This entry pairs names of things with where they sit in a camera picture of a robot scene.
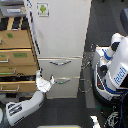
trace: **drawer handle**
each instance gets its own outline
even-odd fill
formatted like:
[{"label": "drawer handle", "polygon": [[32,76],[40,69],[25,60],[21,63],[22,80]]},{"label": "drawer handle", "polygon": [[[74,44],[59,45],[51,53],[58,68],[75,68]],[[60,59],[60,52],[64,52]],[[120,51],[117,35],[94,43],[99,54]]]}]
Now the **drawer handle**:
[{"label": "drawer handle", "polygon": [[70,80],[65,80],[65,81],[55,81],[55,83],[57,83],[57,84],[65,84],[65,83],[67,83],[67,82],[69,82]]},{"label": "drawer handle", "polygon": [[9,59],[7,58],[7,60],[5,61],[0,61],[0,63],[8,63]]},{"label": "drawer handle", "polygon": [[16,71],[14,70],[14,72],[0,72],[0,75],[13,75],[16,74]]},{"label": "drawer handle", "polygon": [[1,86],[1,92],[18,92],[19,91],[19,85],[16,90],[3,90],[3,86]]},{"label": "drawer handle", "polygon": [[71,60],[66,61],[66,62],[63,62],[63,63],[57,63],[57,62],[50,61],[50,63],[55,64],[55,65],[58,65],[58,66],[65,65],[65,64],[68,64],[70,62],[71,62]]}]

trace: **open drawer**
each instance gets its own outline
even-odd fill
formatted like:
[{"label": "open drawer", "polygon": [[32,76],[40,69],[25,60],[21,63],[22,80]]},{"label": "open drawer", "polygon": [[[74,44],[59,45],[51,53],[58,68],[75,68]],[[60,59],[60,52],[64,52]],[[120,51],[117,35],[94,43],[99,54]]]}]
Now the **open drawer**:
[{"label": "open drawer", "polygon": [[14,67],[0,67],[0,77],[17,76],[17,75],[35,75],[38,70],[36,65],[32,66],[14,66]]},{"label": "open drawer", "polygon": [[0,93],[35,92],[35,81],[0,82]]},{"label": "open drawer", "polygon": [[0,31],[0,49],[31,48],[27,30]]},{"label": "open drawer", "polygon": [[0,50],[0,66],[34,65],[31,49]]}]

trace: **cabinet drawer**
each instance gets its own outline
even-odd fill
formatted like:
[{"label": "cabinet drawer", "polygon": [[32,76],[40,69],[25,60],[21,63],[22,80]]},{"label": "cabinet drawer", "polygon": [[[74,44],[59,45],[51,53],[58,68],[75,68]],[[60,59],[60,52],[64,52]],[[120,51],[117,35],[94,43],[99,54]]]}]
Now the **cabinet drawer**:
[{"label": "cabinet drawer", "polygon": [[27,30],[0,31],[0,49],[31,48]]},{"label": "cabinet drawer", "polygon": [[23,4],[23,0],[0,0],[0,5]]},{"label": "cabinet drawer", "polygon": [[17,76],[17,75],[35,75],[38,70],[36,65],[32,66],[16,66],[16,67],[0,67],[0,77]]},{"label": "cabinet drawer", "polygon": [[23,16],[26,16],[26,12],[21,11],[23,7],[24,7],[23,5],[1,6],[1,11],[2,11],[2,14],[3,14],[4,17],[23,17]]},{"label": "cabinet drawer", "polygon": [[35,81],[0,82],[0,92],[35,92]]},{"label": "cabinet drawer", "polygon": [[34,65],[31,49],[0,50],[0,66]]},{"label": "cabinet drawer", "polygon": [[78,77],[82,59],[39,59],[39,66],[43,69],[42,76],[49,80],[51,74],[58,77]]},{"label": "cabinet drawer", "polygon": [[65,80],[55,81],[58,82],[55,83],[46,94],[48,99],[77,97],[79,79],[70,79],[67,82],[64,82]]}]

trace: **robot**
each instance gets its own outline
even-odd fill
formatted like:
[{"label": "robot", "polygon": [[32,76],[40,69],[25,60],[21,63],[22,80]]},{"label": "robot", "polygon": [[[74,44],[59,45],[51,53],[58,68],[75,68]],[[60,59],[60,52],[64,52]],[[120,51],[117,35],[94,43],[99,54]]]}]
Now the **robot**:
[{"label": "robot", "polygon": [[4,111],[0,109],[0,128],[9,128],[16,125],[42,106],[44,93],[50,90],[54,84],[54,78],[51,76],[50,81],[44,80],[40,75],[41,72],[42,70],[36,72],[37,91],[30,100],[19,103],[9,102]]},{"label": "robot", "polygon": [[115,33],[110,47],[96,47],[93,61],[94,92],[105,103],[116,104],[128,90],[128,37]]}]

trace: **white drawer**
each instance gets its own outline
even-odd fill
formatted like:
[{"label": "white drawer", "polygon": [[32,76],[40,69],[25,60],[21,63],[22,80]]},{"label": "white drawer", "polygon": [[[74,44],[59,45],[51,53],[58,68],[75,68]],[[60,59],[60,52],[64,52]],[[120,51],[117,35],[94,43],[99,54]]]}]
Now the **white drawer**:
[{"label": "white drawer", "polygon": [[70,79],[67,82],[64,82],[65,80],[55,81],[58,82],[55,83],[46,94],[48,99],[77,97],[79,79]]},{"label": "white drawer", "polygon": [[39,59],[39,66],[43,69],[43,78],[49,80],[51,74],[54,78],[80,76],[82,58],[77,59]]}]

